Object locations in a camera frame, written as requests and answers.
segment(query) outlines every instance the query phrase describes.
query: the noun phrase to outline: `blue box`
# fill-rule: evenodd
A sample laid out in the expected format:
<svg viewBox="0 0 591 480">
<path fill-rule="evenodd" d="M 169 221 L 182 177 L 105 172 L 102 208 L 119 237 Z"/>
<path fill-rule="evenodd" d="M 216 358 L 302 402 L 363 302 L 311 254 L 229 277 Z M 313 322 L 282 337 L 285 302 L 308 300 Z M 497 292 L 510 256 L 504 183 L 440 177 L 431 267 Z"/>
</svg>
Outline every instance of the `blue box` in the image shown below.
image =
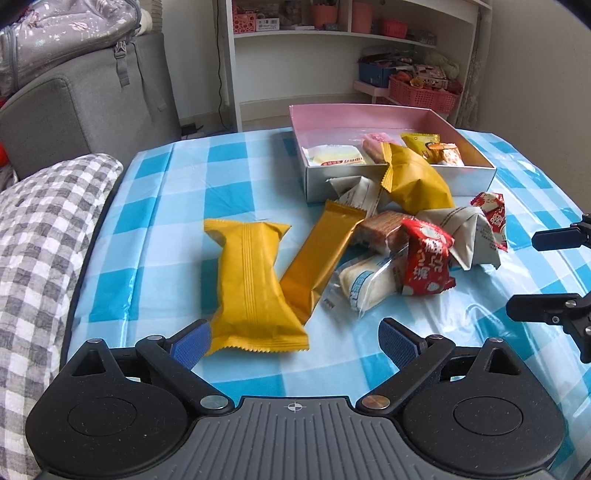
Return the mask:
<svg viewBox="0 0 591 480">
<path fill-rule="evenodd" d="M 388 88 L 390 75 L 396 74 L 396 67 L 380 67 L 372 63 L 359 62 L 359 80 L 374 87 Z"/>
</svg>

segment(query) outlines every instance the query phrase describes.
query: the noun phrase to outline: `white snack package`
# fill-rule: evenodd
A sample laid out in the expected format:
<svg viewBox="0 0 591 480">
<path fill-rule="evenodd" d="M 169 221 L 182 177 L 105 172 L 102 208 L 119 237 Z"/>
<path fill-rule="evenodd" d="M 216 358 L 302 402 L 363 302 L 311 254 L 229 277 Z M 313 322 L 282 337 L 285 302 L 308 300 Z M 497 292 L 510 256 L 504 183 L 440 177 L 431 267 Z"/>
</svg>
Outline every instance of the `white snack package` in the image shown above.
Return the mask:
<svg viewBox="0 0 591 480">
<path fill-rule="evenodd" d="M 417 218 L 440 226 L 454 238 L 449 252 L 463 270 L 470 270 L 473 265 L 501 266 L 491 224 L 480 208 L 423 210 Z"/>
<path fill-rule="evenodd" d="M 353 145 L 318 145 L 303 148 L 302 151 L 311 166 L 364 165 L 369 163 Z"/>
<path fill-rule="evenodd" d="M 339 203 L 365 210 L 366 218 L 375 214 L 382 193 L 382 187 L 378 183 L 359 175 L 327 181 L 339 196 Z"/>
<path fill-rule="evenodd" d="M 335 272 L 340 297 L 361 316 L 386 297 L 399 293 L 406 272 L 407 255 L 408 249 L 394 258 L 366 254 L 343 264 Z"/>
</svg>

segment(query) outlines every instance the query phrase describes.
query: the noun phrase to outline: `crosshair marking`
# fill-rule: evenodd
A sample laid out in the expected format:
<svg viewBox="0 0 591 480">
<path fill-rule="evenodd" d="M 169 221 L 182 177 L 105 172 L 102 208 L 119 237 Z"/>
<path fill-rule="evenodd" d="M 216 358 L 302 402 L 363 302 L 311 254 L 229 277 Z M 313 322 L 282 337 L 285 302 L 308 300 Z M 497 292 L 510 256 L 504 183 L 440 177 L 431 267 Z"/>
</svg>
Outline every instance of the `crosshair marking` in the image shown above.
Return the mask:
<svg viewBox="0 0 591 480">
<path fill-rule="evenodd" d="M 287 405 L 286 408 L 289 408 L 292 412 L 296 412 L 300 411 L 302 408 L 305 408 L 305 406 L 303 406 L 301 403 L 293 402 Z"/>
</svg>

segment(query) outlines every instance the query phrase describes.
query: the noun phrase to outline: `backpack strap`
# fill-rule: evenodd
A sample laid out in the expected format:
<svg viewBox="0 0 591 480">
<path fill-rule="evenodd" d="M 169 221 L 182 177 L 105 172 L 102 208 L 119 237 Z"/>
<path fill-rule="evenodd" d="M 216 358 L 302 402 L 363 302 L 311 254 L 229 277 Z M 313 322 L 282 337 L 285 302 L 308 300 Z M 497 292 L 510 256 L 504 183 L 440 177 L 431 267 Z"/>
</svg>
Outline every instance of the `backpack strap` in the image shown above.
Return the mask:
<svg viewBox="0 0 591 480">
<path fill-rule="evenodd" d="M 119 40 L 113 50 L 115 51 L 115 60 L 117 62 L 117 76 L 122 87 L 129 85 L 129 72 L 127 70 L 127 42 Z"/>
</svg>

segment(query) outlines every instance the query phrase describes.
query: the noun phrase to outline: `pink packaged snack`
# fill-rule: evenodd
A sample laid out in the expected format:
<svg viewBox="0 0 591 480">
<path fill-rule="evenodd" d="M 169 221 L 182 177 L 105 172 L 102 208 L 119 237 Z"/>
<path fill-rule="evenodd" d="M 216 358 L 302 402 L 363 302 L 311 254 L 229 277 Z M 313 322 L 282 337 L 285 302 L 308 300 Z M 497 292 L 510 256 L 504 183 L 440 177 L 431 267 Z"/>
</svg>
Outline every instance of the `pink packaged snack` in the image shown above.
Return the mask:
<svg viewBox="0 0 591 480">
<path fill-rule="evenodd" d="M 363 149 L 376 163 L 385 163 L 384 153 L 382 152 L 382 143 L 396 143 L 388 134 L 365 134 L 363 139 Z"/>
</svg>

